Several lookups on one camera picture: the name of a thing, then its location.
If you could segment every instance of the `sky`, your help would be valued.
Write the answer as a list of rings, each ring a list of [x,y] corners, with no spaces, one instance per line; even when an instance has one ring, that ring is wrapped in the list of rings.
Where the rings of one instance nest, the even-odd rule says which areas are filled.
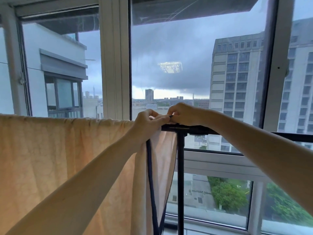
[[[265,30],[268,0],[258,0],[249,12],[209,16],[131,27],[132,97],[145,98],[145,89],[154,98],[183,96],[209,98],[212,53],[215,39],[260,33]],[[313,0],[296,0],[294,20],[313,17]],[[79,33],[87,46],[89,79],[83,91],[102,97],[100,32]],[[158,63],[180,61],[182,72],[163,73]]]

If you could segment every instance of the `person's right hand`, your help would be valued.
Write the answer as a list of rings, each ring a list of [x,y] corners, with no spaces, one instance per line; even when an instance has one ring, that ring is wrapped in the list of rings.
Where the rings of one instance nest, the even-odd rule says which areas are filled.
[[[196,108],[185,103],[178,103],[168,109],[167,114],[173,115],[171,122],[187,126],[202,125],[204,109]]]

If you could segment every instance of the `person's right arm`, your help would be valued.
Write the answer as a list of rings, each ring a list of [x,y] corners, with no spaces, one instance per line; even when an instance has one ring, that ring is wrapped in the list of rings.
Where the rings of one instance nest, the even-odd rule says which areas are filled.
[[[313,151],[215,110],[179,103],[168,114],[171,122],[222,135],[313,216]]]

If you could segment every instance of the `skin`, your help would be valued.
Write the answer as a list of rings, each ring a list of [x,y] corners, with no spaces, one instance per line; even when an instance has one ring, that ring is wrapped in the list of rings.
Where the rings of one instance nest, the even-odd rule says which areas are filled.
[[[171,122],[222,135],[313,216],[313,151],[214,110],[179,103],[168,114]]]
[[[56,189],[6,234],[83,234],[130,156],[169,120],[168,115],[161,116],[153,110],[140,112],[125,136]]]

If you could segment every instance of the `beige fabric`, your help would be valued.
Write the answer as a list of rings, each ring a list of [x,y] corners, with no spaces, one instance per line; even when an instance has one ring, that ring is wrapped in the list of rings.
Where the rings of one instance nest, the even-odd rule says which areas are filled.
[[[0,115],[0,235],[132,124]],[[159,132],[151,144],[160,222],[174,172],[176,136]],[[84,234],[152,234],[145,144],[127,161]]]

